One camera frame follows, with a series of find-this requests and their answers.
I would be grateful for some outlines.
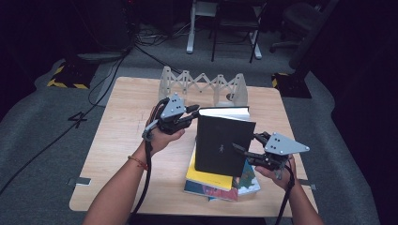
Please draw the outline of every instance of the human hand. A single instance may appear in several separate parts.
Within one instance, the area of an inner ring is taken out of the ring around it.
[[[289,155],[289,161],[286,162],[286,165],[292,169],[292,172],[295,176],[295,180],[297,180],[296,163],[295,163],[295,158],[293,157],[293,155]],[[277,186],[283,188],[284,190],[287,190],[287,184],[289,183],[289,180],[290,180],[290,172],[288,170],[286,170],[286,169],[283,170],[282,180],[279,180],[278,178],[276,178],[274,171],[270,171],[270,170],[266,169],[265,167],[256,166],[255,170],[257,172],[261,173],[262,175],[264,175],[265,177],[271,179]]]
[[[151,115],[149,116],[148,120],[146,121],[146,126],[149,125],[150,123],[150,118],[152,115],[158,113],[154,112],[155,107],[152,109]],[[169,135],[161,132],[160,129],[155,127],[154,129],[151,130],[152,134],[152,140],[151,140],[151,145],[152,145],[152,151],[151,151],[151,156],[153,156],[155,153],[160,152],[162,149],[164,149],[170,142],[175,141],[179,139],[183,134],[185,133],[185,129],[181,129],[177,131],[176,133]]]

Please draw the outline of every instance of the wire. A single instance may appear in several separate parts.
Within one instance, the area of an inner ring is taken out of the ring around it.
[[[163,99],[163,100],[158,102],[158,104],[155,106],[155,109],[154,109],[153,113],[150,116],[148,124],[151,124],[155,120],[155,116],[158,113],[159,108],[161,107],[162,104],[164,104],[167,101],[168,101],[168,98],[165,98],[165,99]],[[151,157],[150,157],[150,152],[151,151],[152,151],[151,142],[145,141],[145,156],[146,156],[146,165],[148,166],[148,169],[146,171],[146,178],[145,178],[145,184],[144,184],[143,193],[141,194],[140,200],[138,201],[138,203],[135,206],[134,210],[130,214],[130,217],[133,217],[134,215],[137,214],[138,210],[141,207],[141,204],[144,202],[145,195],[146,195],[148,187],[149,187],[150,174],[152,172],[152,160],[151,160]]]
[[[295,177],[294,177],[293,171],[291,169],[292,166],[290,164],[290,160],[288,160],[288,162],[289,162],[290,167],[288,167],[286,165],[284,167],[289,171],[290,179],[289,179],[289,183],[287,183],[287,190],[284,193],[282,205],[281,205],[281,208],[279,210],[279,215],[278,215],[278,218],[277,218],[277,220],[275,222],[275,225],[279,225],[279,223],[281,222],[284,208],[286,207],[287,200],[289,199],[289,196],[290,196],[290,191],[292,190],[293,186],[295,185]]]
[[[1,188],[0,190],[0,197],[1,195],[5,192],[5,190],[7,189],[7,187],[11,184],[11,182],[30,164],[32,163],[37,157],[39,157],[42,153],[44,153],[45,151],[47,151],[51,146],[53,146],[53,144],[55,144],[56,142],[58,142],[62,137],[64,137],[72,128],[74,128],[77,124],[79,124],[92,110],[94,110],[94,108],[96,108],[98,106],[98,104],[102,101],[102,99],[106,96],[106,93],[108,93],[109,89],[111,88],[111,85],[115,79],[115,75],[121,65],[121,63],[123,62],[123,60],[125,59],[125,57],[123,57],[118,65],[117,68],[115,70],[114,73],[114,77],[111,80],[111,84],[108,86],[108,88],[106,89],[106,91],[104,92],[104,94],[101,96],[101,98],[86,112],[84,113],[76,122],[73,123],[73,125],[71,125],[70,127],[68,127],[64,132],[61,133],[61,135],[59,135],[55,140],[53,140],[52,142],[50,142],[47,146],[45,146],[42,150],[40,150],[37,154],[35,154],[30,160],[28,160],[17,172],[15,172],[11,178],[8,179],[8,181],[6,182],[6,184]]]
[[[93,87],[93,89],[91,89],[90,93],[88,94],[88,102],[89,102],[91,105],[98,104],[98,102],[97,102],[97,103],[93,103],[93,102],[91,101],[91,99],[90,99],[91,94],[94,92],[95,89],[97,89],[97,87],[100,86],[101,83],[103,83],[106,79],[108,79],[108,78],[111,76],[112,71],[114,70],[114,67],[115,67],[116,63],[117,63],[117,61],[115,61],[114,64],[112,65],[111,71],[109,71],[109,74],[108,74],[105,78],[103,78],[99,83],[97,83],[97,85],[95,85],[95,86]]]
[[[83,18],[82,13],[81,13],[80,10],[76,7],[76,5],[74,4],[73,0],[69,0],[69,1],[70,1],[70,3],[72,4],[74,10],[76,11],[76,14],[79,16],[79,18],[80,18],[80,20],[81,20],[81,22],[82,22],[82,24],[83,24],[83,26],[84,26],[84,29],[85,29],[85,31],[89,34],[89,36],[91,36],[91,37],[93,38],[93,40],[94,40],[101,48],[103,48],[103,49],[105,49],[105,50],[109,50],[109,51],[116,51],[116,52],[119,52],[119,54],[120,54],[119,56],[102,57],[102,58],[84,58],[84,57],[81,57],[80,55],[77,55],[79,58],[81,58],[85,63],[88,63],[88,64],[103,64],[103,63],[113,62],[113,61],[119,60],[119,59],[121,59],[121,58],[126,57],[126,55],[129,54],[130,49],[131,49],[131,46],[132,46],[132,43],[133,43],[133,41],[135,41],[132,37],[129,37],[129,39],[130,39],[129,44],[128,44],[126,47],[121,48],[121,49],[109,48],[108,46],[106,46],[106,45],[100,43],[100,42],[98,41],[98,39],[94,36],[94,34],[90,31],[90,29],[89,29],[87,23],[85,22],[85,20],[84,20],[84,18]]]
[[[164,66],[168,66],[167,63],[161,61],[160,59],[158,59],[157,57],[153,56],[152,54],[150,54],[150,53],[144,51],[143,49],[141,49],[140,47],[138,47],[138,45],[135,45],[135,48],[136,48],[138,51],[140,51],[141,53],[144,53],[144,54],[146,54],[147,56],[151,57],[152,59],[154,59],[154,60],[157,61],[158,63],[160,63],[160,64],[162,64],[162,65],[164,65]],[[171,67],[171,66],[168,66],[168,67],[170,67],[170,69],[171,69],[172,71],[174,71],[174,72],[176,72],[176,73],[178,73],[178,74],[181,74],[181,73],[182,73],[182,71],[180,71],[180,70],[177,69],[177,68],[174,68],[174,67]]]

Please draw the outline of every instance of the stack of books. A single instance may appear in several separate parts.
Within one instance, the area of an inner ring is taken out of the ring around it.
[[[195,150],[192,152],[190,166],[187,170],[184,191],[208,197],[209,201],[217,199],[236,202],[237,197],[260,190],[253,166],[245,161],[242,175],[228,176],[195,170]]]
[[[232,145],[249,148],[254,127],[249,107],[200,109],[184,191],[210,200],[237,201],[238,196],[260,190],[253,167]]]

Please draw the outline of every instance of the black book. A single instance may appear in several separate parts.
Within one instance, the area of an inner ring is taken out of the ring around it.
[[[255,123],[249,108],[206,108],[199,110],[195,170],[240,177],[245,157],[232,143],[249,149]]]

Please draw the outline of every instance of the bracelet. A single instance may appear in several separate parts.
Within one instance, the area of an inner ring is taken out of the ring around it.
[[[138,162],[139,165],[137,165],[137,167],[142,167],[142,168],[144,168],[144,170],[146,170],[146,171],[148,170],[148,165],[145,164],[145,163],[144,163],[143,161],[141,161],[140,159],[135,158],[135,157],[133,157],[133,156],[128,156],[127,158],[128,158],[128,159],[132,159],[132,160]]]

